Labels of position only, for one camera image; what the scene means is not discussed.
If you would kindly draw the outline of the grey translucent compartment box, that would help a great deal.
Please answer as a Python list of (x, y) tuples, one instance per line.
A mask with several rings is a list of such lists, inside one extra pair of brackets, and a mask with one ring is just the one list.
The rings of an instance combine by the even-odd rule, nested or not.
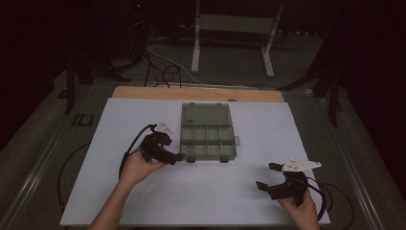
[(183, 103), (180, 152), (188, 163), (219, 161), (237, 157), (230, 106), (226, 103)]

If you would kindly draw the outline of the white metal stand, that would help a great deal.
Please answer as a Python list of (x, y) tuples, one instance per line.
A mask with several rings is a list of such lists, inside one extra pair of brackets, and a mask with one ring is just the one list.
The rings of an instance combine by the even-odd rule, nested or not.
[(195, 0), (194, 46), (192, 52), (193, 73), (199, 71), (200, 31), (211, 30), (216, 32), (268, 34), (268, 41), (261, 48), (261, 55), (266, 76), (268, 78), (275, 77), (270, 50), (277, 34), (284, 4), (278, 5), (276, 14), (271, 18), (202, 13), (200, 6), (201, 0)]

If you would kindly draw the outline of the person's right hand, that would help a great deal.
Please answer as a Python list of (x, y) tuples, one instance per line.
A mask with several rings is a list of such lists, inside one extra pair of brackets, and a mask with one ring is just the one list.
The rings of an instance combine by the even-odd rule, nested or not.
[(294, 205), (287, 198), (278, 199), (278, 202), (292, 218), (299, 230), (321, 230), (316, 205), (310, 191), (304, 192), (303, 203), (300, 206)]

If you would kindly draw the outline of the metal floor rail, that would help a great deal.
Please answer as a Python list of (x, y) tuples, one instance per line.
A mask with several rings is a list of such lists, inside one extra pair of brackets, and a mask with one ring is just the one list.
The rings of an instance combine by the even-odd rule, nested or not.
[(328, 117), (327, 101), (324, 98), (316, 99), (316, 103), (322, 113), (323, 119), (327, 123), (327, 127), (330, 130), (336, 145), (338, 146), (339, 156), (342, 160), (351, 187), (354, 190), (356, 199), (359, 203), (359, 206), (364, 214), (364, 217), (368, 225), (372, 230), (385, 230), (379, 215), (376, 213), (376, 209), (372, 203), (371, 196), (367, 191), (361, 179), (361, 176), (358, 170), (356, 169), (356, 165), (350, 156), (350, 151), (346, 147), (345, 142), (342, 136), (340, 135), (338, 128), (332, 124), (332, 121)]
[(65, 230), (56, 195), (56, 150), (68, 125), (26, 124), (0, 157), (0, 230)]

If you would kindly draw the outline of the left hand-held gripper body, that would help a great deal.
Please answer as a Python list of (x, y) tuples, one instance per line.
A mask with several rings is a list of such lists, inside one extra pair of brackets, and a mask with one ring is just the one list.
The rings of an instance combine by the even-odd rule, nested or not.
[(146, 161), (150, 161), (151, 159), (157, 160), (158, 152), (166, 150), (165, 146), (159, 143), (159, 138), (166, 132), (161, 131), (160, 125), (150, 125), (149, 128), (152, 133), (147, 135), (141, 143), (142, 155)]

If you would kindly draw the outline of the wooden table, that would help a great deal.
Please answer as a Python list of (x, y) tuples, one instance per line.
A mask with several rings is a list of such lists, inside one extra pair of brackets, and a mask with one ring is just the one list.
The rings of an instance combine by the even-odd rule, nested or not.
[(284, 103), (281, 92), (267, 90), (118, 86), (113, 98)]

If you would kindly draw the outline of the black tripod stand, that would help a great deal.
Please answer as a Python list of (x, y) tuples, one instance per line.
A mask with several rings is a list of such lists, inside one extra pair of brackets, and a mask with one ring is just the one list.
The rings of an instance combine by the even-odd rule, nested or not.
[(317, 79), (318, 81), (312, 89), (312, 94), (317, 98), (323, 98), (326, 93), (329, 93), (327, 115), (331, 123), (337, 127), (336, 113), (339, 105), (338, 94), (342, 70), (342, 57), (341, 39), (337, 38), (333, 32), (327, 33), (306, 74), (288, 85), (278, 87), (278, 90), (290, 91), (300, 85)]

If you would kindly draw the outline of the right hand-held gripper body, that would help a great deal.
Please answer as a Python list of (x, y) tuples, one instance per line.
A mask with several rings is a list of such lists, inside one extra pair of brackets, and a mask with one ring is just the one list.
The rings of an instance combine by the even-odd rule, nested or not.
[(303, 196), (308, 188), (307, 178), (304, 174), (306, 170), (320, 168), (320, 162), (289, 157), (283, 164), (282, 174), (285, 181), (280, 185), (269, 187), (269, 195), (272, 199), (284, 199), (293, 197), (297, 206), (303, 203)]

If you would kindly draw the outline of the white board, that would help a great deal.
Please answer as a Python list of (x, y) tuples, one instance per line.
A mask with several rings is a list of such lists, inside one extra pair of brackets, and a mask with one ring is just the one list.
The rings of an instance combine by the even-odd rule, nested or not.
[[(124, 153), (146, 125), (165, 122), (175, 132), (169, 150), (179, 150), (181, 107), (174, 100), (107, 101), (61, 224), (89, 224), (118, 181)], [(287, 103), (231, 103), (239, 139), (237, 156), (219, 161), (178, 162), (154, 172), (131, 192), (124, 226), (271, 226), (291, 219), (258, 182), (281, 184), (271, 162), (304, 159), (306, 152)]]

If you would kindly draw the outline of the person's left hand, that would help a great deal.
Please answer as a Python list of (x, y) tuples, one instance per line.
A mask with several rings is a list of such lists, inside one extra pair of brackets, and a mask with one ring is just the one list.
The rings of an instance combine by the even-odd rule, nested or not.
[(140, 148), (132, 151), (127, 157), (122, 174), (119, 179), (119, 185), (132, 189), (136, 184), (146, 179), (151, 173), (154, 173), (165, 167), (162, 162), (146, 161)]

